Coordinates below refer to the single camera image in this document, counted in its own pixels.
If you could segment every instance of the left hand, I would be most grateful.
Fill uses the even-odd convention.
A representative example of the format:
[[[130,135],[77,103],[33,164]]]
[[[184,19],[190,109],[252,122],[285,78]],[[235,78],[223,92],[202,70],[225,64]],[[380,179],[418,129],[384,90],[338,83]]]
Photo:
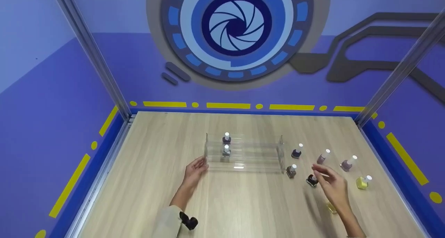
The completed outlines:
[[[204,156],[196,158],[186,166],[182,186],[194,189],[207,168],[209,168],[209,165]]]

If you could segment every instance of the black hair tie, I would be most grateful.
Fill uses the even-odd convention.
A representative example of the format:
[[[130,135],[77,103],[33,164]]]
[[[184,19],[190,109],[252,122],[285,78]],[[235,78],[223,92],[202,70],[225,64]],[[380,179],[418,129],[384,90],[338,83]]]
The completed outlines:
[[[193,230],[197,226],[197,219],[195,217],[189,219],[183,211],[179,212],[179,217],[189,230]]]

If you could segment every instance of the yellow stripe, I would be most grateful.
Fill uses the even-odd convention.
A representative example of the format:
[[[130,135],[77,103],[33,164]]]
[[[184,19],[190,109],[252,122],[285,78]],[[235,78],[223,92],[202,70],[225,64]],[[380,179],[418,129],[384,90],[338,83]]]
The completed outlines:
[[[405,148],[403,148],[403,146],[399,143],[394,134],[389,133],[386,138],[388,139],[389,143],[391,143],[396,152],[400,155],[400,158],[402,158],[403,162],[405,162],[411,173],[413,173],[419,184],[421,186],[427,184],[429,182],[428,179],[426,179],[425,175],[422,173],[422,171],[419,169],[410,155],[405,151]]]
[[[361,112],[364,106],[335,106],[334,111]]]
[[[207,108],[250,109],[250,103],[207,103]]]
[[[60,194],[59,199],[57,199],[56,203],[52,207],[51,212],[49,213],[49,216],[51,216],[52,218],[56,218],[57,215],[59,214],[60,210],[65,204],[65,201],[68,199],[68,196],[70,195],[71,191],[76,185],[76,182],[78,182],[79,177],[81,176],[83,170],[85,169],[89,161],[89,158],[90,157],[88,154],[85,154],[84,157],[82,158],[81,162],[78,165],[78,168],[76,168],[76,171],[74,171],[70,180],[68,181],[62,193]]]
[[[315,105],[271,104],[269,109],[275,110],[314,110]]]
[[[187,108],[187,103],[182,102],[143,102],[144,106],[158,106],[161,108]]]
[[[110,126],[111,121],[116,116],[117,112],[118,112],[118,107],[114,106],[113,110],[111,110],[111,113],[108,115],[107,120],[105,121],[105,123],[102,125],[102,127],[99,130],[99,135],[100,136],[104,136],[105,132],[107,132],[107,129]]]

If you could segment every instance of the yellow nail polish bottle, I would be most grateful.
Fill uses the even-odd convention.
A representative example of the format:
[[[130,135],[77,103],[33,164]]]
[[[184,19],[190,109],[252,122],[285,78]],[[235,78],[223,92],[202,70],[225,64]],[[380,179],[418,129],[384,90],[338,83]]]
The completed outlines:
[[[359,189],[366,189],[369,181],[371,181],[371,180],[372,180],[372,176],[370,176],[370,175],[367,175],[366,177],[360,176],[356,180],[357,187]]]
[[[332,214],[337,214],[337,210],[335,209],[334,205],[332,205],[332,203],[330,201],[328,201],[326,203],[326,206]]]

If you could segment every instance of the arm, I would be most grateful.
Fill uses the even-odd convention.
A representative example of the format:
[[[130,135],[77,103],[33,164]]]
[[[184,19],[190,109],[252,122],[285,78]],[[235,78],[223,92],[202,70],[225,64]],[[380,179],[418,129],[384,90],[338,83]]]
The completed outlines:
[[[208,167],[204,156],[196,158],[193,162],[187,165],[183,183],[179,186],[175,196],[173,196],[170,206],[175,205],[182,211],[186,210],[187,203],[192,197],[199,179],[201,179],[201,176]]]
[[[152,238],[175,238],[181,227],[180,211],[185,211],[187,203],[209,166],[205,157],[199,157],[186,167],[183,182],[170,202],[170,206],[161,210],[154,227]]]
[[[337,210],[348,237],[366,238],[349,204],[348,182],[332,168],[313,164],[312,169],[327,199]]]

